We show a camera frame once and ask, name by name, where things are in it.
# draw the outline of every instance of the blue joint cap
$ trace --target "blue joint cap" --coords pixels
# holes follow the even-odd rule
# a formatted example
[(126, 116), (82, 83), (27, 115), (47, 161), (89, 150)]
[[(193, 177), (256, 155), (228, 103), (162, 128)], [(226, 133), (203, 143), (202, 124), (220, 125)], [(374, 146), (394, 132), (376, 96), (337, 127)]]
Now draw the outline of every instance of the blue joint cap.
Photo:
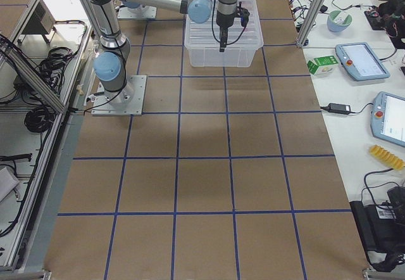
[(193, 0), (187, 12), (193, 22), (204, 23), (211, 16), (211, 0)]
[(100, 54), (93, 63), (97, 77), (103, 82), (111, 82), (121, 72), (121, 61), (117, 55), (111, 52)]
[(130, 3), (129, 1), (122, 2), (124, 6), (130, 9), (136, 9), (140, 6), (140, 3)]

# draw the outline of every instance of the clear plastic bin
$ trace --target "clear plastic bin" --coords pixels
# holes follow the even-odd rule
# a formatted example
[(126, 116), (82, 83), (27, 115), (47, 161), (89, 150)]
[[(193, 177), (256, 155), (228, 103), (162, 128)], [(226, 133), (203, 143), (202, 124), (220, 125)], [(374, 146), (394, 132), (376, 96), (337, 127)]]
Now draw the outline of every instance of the clear plastic bin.
[[(190, 56), (193, 67), (249, 67), (255, 52), (263, 47), (260, 20), (256, 0), (242, 1), (242, 7), (250, 12), (249, 23), (240, 39), (220, 52), (220, 44), (215, 41), (211, 29), (211, 19), (205, 23), (195, 23), (187, 16), (185, 23), (184, 46)], [(214, 14), (214, 33), (219, 40), (220, 28)], [(236, 18), (234, 25), (228, 30), (228, 42), (233, 42), (242, 32), (240, 18)]]

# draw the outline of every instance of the yellow object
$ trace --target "yellow object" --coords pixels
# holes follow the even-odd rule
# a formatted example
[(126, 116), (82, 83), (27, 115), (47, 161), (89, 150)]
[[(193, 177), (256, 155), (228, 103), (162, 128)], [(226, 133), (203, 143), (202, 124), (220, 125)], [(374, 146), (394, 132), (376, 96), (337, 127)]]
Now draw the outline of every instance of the yellow object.
[(405, 162), (403, 160), (378, 145), (372, 146), (369, 152), (375, 158), (395, 170), (401, 170), (405, 167)]

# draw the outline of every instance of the metal floor plate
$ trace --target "metal floor plate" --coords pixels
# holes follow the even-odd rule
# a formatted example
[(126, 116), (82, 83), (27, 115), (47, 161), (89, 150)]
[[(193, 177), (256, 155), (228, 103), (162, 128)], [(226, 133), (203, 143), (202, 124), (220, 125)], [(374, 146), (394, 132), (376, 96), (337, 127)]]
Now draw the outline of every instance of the metal floor plate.
[(119, 20), (146, 20), (156, 18), (156, 8), (153, 6), (148, 9), (136, 11), (135, 13), (128, 10), (128, 8), (120, 8), (118, 12)]
[[(94, 108), (91, 113), (94, 116), (117, 116), (117, 115), (141, 115), (142, 107), (144, 105), (145, 89), (146, 89), (146, 75), (132, 75), (128, 77), (128, 82), (131, 83), (135, 89), (133, 98), (124, 105), (113, 106), (107, 102), (105, 96), (97, 96), (94, 101)], [(103, 85), (99, 86), (100, 91), (104, 91)]]

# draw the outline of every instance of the floor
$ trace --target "floor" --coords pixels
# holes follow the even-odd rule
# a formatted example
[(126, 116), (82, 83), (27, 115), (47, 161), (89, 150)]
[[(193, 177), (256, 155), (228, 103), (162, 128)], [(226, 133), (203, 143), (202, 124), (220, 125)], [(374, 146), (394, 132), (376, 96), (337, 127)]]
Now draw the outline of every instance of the floor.
[(54, 280), (362, 279), (367, 266), (287, 0), (249, 68), (189, 65), (182, 15), (121, 22), (141, 117), (86, 115)]

